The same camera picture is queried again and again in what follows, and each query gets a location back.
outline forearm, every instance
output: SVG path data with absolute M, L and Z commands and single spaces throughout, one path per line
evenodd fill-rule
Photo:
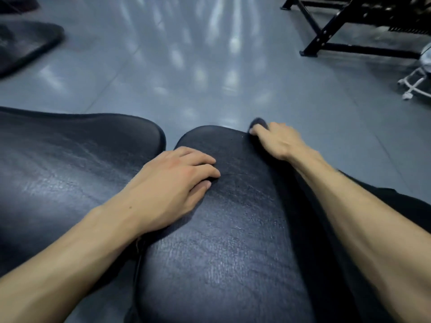
M 317 152 L 298 153 L 290 162 L 386 308 L 400 321 L 429 321 L 431 235 L 333 169 Z
M 2 322 L 64 321 L 130 241 L 90 213 L 0 279 Z

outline hand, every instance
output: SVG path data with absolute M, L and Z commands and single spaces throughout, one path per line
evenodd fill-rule
M 130 239 L 164 228 L 190 212 L 219 178 L 216 160 L 192 148 L 180 147 L 154 158 L 117 195 L 100 206 L 98 221 L 120 220 Z
M 278 160 L 291 161 L 295 152 L 310 149 L 299 132 L 286 124 L 271 122 L 268 130 L 256 124 L 250 134 L 258 136 L 263 148 Z

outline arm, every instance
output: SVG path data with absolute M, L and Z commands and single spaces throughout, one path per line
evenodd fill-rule
M 121 251 L 191 211 L 218 178 L 215 159 L 191 148 L 164 152 L 127 186 L 48 248 L 0 279 L 1 321 L 64 321 Z
M 251 133 L 304 177 L 391 315 L 399 322 L 430 322 L 431 235 L 332 168 L 293 128 L 271 123 Z

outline tile floor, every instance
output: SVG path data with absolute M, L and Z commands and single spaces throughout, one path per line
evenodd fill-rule
M 39 2 L 24 17 L 62 25 L 67 40 L 1 80 L 1 105 L 144 117 L 162 127 L 168 149 L 194 127 L 245 130 L 261 116 L 296 127 L 346 173 L 431 202 L 431 100 L 403 101 L 396 85 L 414 61 L 333 52 L 303 58 L 312 31 L 297 9 L 279 9 L 284 0 Z M 358 25 L 334 38 L 418 50 L 428 42 Z M 126 266 L 68 322 L 120 322 L 132 271 Z M 127 296 L 113 301 L 117 292 Z

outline caster wheel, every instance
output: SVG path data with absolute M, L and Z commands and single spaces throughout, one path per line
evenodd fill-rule
M 410 93 L 410 92 L 405 92 L 405 93 L 402 95 L 402 99 L 403 99 L 403 100 L 410 100 L 412 97 L 413 97 L 413 94 L 412 94 L 412 93 Z

